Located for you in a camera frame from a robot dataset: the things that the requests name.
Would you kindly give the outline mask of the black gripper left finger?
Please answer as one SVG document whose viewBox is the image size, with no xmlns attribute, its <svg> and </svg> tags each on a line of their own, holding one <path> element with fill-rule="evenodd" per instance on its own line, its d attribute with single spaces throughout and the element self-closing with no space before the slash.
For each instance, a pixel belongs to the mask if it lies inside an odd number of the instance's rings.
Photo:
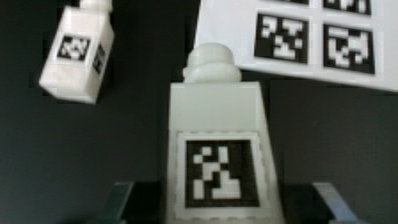
<svg viewBox="0 0 398 224">
<path fill-rule="evenodd" d="M 159 183 L 116 182 L 86 224 L 159 224 Z"/>
</svg>

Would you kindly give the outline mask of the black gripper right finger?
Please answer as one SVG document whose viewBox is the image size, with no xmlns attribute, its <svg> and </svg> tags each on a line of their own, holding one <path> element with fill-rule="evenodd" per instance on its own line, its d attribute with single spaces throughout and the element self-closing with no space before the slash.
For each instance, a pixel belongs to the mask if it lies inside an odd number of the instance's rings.
<svg viewBox="0 0 398 224">
<path fill-rule="evenodd" d="M 369 224 L 330 182 L 285 184 L 282 197 L 285 224 Z"/>
</svg>

